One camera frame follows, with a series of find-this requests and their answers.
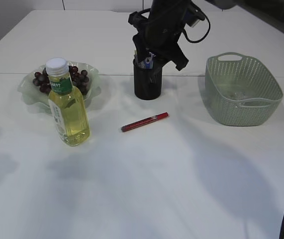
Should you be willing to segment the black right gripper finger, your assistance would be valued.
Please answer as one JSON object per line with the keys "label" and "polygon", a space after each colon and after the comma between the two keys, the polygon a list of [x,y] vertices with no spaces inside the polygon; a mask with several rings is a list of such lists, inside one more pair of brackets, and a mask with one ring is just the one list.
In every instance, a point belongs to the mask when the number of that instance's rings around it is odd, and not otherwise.
{"label": "black right gripper finger", "polygon": [[147,45],[145,43],[145,40],[139,35],[136,34],[133,36],[133,43],[135,45],[136,51],[137,51],[137,57],[138,57],[138,63],[136,65],[138,67],[140,66],[140,63],[149,55],[149,50],[147,48]]}
{"label": "black right gripper finger", "polygon": [[175,68],[181,71],[189,62],[176,42],[154,48],[154,54],[156,55],[155,65],[160,69],[172,61],[175,64]]}

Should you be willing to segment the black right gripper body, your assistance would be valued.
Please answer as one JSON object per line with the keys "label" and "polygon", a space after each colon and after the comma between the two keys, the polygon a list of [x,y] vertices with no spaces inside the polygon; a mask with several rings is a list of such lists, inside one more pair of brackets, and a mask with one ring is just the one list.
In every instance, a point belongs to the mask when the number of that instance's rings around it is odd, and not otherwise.
{"label": "black right gripper body", "polygon": [[167,43],[178,43],[190,0],[155,0],[151,8],[129,15],[128,23],[137,29],[149,52]]}

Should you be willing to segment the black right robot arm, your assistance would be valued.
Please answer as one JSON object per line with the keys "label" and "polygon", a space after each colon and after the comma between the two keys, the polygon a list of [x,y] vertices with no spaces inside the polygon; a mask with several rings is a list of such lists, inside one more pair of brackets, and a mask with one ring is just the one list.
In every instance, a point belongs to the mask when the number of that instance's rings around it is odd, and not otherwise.
{"label": "black right robot arm", "polygon": [[[209,3],[222,10],[239,6],[284,34],[284,0],[211,0]],[[154,53],[161,65],[172,61],[177,70],[182,70],[189,61],[178,45],[180,35],[192,44],[202,42],[206,35],[191,40],[185,26],[193,27],[208,20],[191,0],[155,0],[150,8],[131,13],[128,23],[137,29],[133,42],[138,62]]]}

